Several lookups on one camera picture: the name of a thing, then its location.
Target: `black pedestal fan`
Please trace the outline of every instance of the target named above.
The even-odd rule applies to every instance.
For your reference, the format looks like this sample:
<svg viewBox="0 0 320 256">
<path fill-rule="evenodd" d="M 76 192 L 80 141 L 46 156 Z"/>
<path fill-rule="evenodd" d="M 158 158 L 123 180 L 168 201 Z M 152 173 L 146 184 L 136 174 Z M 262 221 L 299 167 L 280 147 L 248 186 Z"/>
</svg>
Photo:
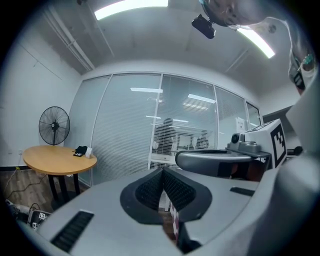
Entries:
<svg viewBox="0 0 320 256">
<path fill-rule="evenodd" d="M 58 145 L 62 143 L 68 136 L 70 131 L 70 120 L 69 116 L 61 107 L 52 106 L 47 108 L 40 117 L 39 121 L 39 132 L 42 139 L 50 145 Z M 54 176 L 48 174 L 49 184 L 53 195 L 53 201 L 51 206 L 54 210 L 59 208 L 64 203 L 68 202 L 71 198 L 76 197 L 80 194 L 78 174 L 73 175 L 75 191 L 67 191 L 65 176 L 57 176 L 61 188 L 61 194 L 63 201 L 59 200 L 61 196 L 57 194 Z"/>
<path fill-rule="evenodd" d="M 69 131 L 69 116 L 61 107 L 49 107 L 41 115 L 39 132 L 46 143 L 50 145 L 62 143 L 67 138 Z"/>
</svg>

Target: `round wooden table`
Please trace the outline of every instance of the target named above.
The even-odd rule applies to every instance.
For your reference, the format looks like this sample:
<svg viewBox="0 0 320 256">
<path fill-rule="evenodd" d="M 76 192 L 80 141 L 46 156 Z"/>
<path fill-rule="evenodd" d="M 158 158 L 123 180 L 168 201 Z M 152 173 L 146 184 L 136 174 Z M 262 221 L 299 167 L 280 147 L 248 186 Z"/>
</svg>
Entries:
<svg viewBox="0 0 320 256">
<path fill-rule="evenodd" d="M 48 174 L 50 188 L 54 200 L 58 201 L 59 197 L 56 191 L 54 176 L 58 176 L 59 185 L 64 202 L 70 200 L 65 175 L 73 175 L 75 193 L 80 194 L 78 173 L 82 173 L 94 167 L 97 164 L 97 158 L 92 155 L 87 158 L 74 156 L 75 149 L 62 146 L 33 146 L 23 152 L 24 162 L 33 170 Z"/>
</svg>

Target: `vent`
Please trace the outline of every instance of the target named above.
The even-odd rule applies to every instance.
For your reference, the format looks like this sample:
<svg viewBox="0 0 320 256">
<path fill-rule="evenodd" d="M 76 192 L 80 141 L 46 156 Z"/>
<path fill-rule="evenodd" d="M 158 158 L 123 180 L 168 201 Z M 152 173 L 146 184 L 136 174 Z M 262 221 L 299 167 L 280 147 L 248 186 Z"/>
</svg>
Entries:
<svg viewBox="0 0 320 256">
<path fill-rule="evenodd" d="M 79 211 L 51 241 L 56 247 L 69 252 L 93 218 L 93 214 Z"/>
</svg>

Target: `table leg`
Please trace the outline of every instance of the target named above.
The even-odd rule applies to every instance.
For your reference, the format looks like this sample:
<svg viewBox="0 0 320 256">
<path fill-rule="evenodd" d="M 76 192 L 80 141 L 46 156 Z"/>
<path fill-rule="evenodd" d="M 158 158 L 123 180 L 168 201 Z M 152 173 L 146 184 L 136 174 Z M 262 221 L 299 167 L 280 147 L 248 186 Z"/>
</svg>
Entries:
<svg viewBox="0 0 320 256">
<path fill-rule="evenodd" d="M 50 184 L 50 188 L 51 188 L 51 192 L 53 195 L 54 200 L 58 201 L 58 194 L 56 191 L 56 186 L 55 186 L 55 181 L 54 181 L 54 177 L 50 174 L 48 174 L 48 179 L 49 179 L 49 184 Z"/>
<path fill-rule="evenodd" d="M 62 193 L 62 197 L 65 203 L 69 202 L 69 195 L 67 191 L 67 186 L 66 186 L 66 181 L 65 181 L 65 176 L 64 175 L 59 175 L 59 184 L 60 184 L 60 189 Z"/>
<path fill-rule="evenodd" d="M 80 188 L 79 188 L 79 180 L 78 180 L 78 174 L 73 175 L 73 181 L 74 181 L 74 189 L 76 195 L 80 195 Z"/>
</svg>

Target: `ceiling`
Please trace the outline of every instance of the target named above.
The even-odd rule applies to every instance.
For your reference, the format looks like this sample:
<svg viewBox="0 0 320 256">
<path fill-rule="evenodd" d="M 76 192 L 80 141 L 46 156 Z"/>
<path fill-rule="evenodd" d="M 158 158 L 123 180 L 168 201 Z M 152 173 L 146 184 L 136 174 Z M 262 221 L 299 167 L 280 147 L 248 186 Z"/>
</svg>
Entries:
<svg viewBox="0 0 320 256">
<path fill-rule="evenodd" d="M 207 39 L 191 21 L 205 14 L 198 0 L 169 0 L 169 6 L 141 8 L 96 20 L 94 11 L 118 0 L 54 1 L 53 6 L 94 67 L 117 60 L 165 59 L 187 62 L 225 73 L 258 95 L 289 82 L 290 39 L 286 27 L 269 19 L 254 29 L 271 46 L 268 59 L 251 41 L 230 28 L 214 26 Z M 266 24 L 276 26 L 270 34 Z M 43 37 L 80 74 L 87 70 L 46 22 L 37 25 Z"/>
</svg>

